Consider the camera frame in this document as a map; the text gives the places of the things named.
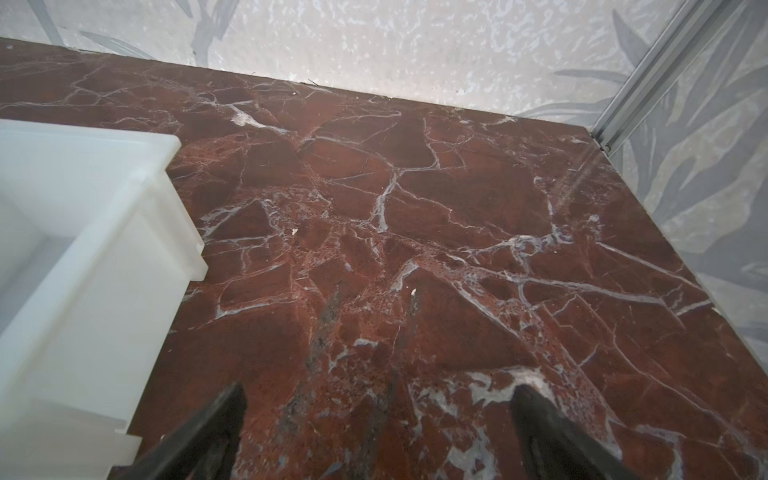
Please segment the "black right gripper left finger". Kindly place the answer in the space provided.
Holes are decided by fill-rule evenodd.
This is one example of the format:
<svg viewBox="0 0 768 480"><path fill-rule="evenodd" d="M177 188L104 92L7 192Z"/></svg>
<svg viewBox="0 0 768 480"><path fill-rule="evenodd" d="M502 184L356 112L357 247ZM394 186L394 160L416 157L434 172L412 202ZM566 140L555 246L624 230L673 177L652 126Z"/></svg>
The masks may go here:
<svg viewBox="0 0 768 480"><path fill-rule="evenodd" d="M235 382L116 477L230 479L246 410L244 387Z"/></svg>

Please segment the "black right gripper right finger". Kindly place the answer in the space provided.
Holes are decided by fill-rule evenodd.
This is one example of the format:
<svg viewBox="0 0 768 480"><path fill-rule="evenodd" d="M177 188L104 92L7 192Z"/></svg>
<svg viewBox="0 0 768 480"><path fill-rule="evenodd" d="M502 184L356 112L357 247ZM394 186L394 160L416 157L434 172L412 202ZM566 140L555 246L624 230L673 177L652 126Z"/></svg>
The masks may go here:
<svg viewBox="0 0 768 480"><path fill-rule="evenodd" d="M534 387L515 388L509 405L530 479L636 479L604 446Z"/></svg>

